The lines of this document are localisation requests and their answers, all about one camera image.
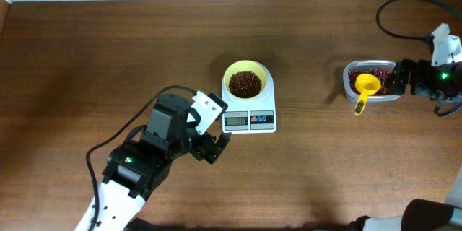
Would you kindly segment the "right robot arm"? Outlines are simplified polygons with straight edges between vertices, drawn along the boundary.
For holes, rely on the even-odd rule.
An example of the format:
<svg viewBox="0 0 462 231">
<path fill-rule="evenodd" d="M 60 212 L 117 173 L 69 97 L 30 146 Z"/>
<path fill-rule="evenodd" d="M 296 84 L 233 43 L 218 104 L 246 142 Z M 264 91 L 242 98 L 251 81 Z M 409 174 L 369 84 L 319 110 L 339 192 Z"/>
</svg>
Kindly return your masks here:
<svg viewBox="0 0 462 231">
<path fill-rule="evenodd" d="M 385 86 L 396 95 L 403 95 L 406 86 L 411 94 L 437 100 L 434 113 L 449 116 L 461 109 L 460 61 L 399 61 Z M 362 216 L 350 222 L 354 231 L 433 231 L 461 229 L 461 176 L 459 175 L 445 202 L 412 200 L 401 216 L 385 219 Z"/>
</svg>

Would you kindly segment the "red beans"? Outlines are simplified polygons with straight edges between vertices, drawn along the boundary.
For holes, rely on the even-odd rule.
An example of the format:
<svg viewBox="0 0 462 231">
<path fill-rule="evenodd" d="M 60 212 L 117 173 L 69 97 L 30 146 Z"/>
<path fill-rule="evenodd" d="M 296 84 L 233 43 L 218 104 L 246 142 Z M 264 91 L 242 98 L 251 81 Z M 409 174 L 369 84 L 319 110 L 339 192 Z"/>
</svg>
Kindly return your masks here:
<svg viewBox="0 0 462 231">
<path fill-rule="evenodd" d="M 348 72 L 349 85 L 353 92 L 359 94 L 355 87 L 356 78 L 360 74 L 371 74 L 377 77 L 381 83 L 381 88 L 375 93 L 376 96 L 392 95 L 393 93 L 385 86 L 385 80 L 390 76 L 389 69 L 368 69 L 368 70 L 351 70 Z M 258 76 L 251 71 L 242 71 L 233 74 L 230 78 L 229 90 L 241 98 L 255 97 L 263 89 L 263 83 Z"/>
</svg>

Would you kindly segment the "yellow plastic measuring scoop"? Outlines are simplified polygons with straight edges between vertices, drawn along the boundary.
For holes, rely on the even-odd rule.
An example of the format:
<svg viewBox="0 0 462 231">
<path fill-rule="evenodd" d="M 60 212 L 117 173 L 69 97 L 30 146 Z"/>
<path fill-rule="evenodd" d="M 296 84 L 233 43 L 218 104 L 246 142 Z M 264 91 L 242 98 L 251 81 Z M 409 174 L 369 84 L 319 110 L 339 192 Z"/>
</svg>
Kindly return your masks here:
<svg viewBox="0 0 462 231">
<path fill-rule="evenodd" d="M 360 74 L 356 78 L 355 87 L 359 92 L 359 97 L 354 108 L 354 114 L 360 116 L 365 109 L 368 97 L 374 95 L 381 88 L 381 83 L 372 74 Z"/>
</svg>

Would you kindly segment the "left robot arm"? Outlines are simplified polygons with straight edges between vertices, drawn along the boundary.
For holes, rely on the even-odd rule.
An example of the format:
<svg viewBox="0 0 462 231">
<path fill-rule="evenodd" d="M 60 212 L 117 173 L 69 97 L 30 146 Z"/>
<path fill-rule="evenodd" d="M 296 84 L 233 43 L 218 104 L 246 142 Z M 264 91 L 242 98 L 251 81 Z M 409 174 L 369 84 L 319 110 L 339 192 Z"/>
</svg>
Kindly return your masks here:
<svg viewBox="0 0 462 231">
<path fill-rule="evenodd" d="M 230 135 L 215 137 L 207 129 L 226 109 L 227 103 L 212 93 L 197 92 L 192 100 L 160 95 L 148 124 L 132 129 L 108 156 L 103 179 L 94 184 L 94 197 L 77 229 L 123 230 L 183 155 L 215 163 Z"/>
</svg>

